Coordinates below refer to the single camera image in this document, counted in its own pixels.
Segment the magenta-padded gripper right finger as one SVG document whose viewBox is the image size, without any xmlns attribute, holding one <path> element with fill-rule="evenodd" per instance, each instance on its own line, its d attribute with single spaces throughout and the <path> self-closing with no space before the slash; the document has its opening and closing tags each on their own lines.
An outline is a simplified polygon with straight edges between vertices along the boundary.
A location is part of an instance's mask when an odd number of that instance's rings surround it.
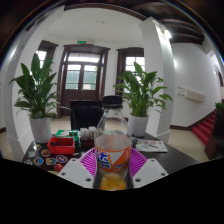
<svg viewBox="0 0 224 224">
<path fill-rule="evenodd" d="M 168 175 L 155 158 L 147 159 L 136 149 L 131 149 L 129 173 L 134 188 L 141 188 Z"/>
</svg>

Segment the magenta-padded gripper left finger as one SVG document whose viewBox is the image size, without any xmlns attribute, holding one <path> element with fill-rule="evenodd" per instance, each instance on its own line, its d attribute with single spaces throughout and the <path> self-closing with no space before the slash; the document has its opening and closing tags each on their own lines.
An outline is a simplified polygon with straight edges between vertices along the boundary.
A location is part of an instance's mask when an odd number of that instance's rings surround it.
<svg viewBox="0 0 224 224">
<path fill-rule="evenodd" d="M 79 159 L 70 159 L 58 176 L 81 187 L 92 189 L 96 173 L 95 149 L 92 148 Z"/>
</svg>

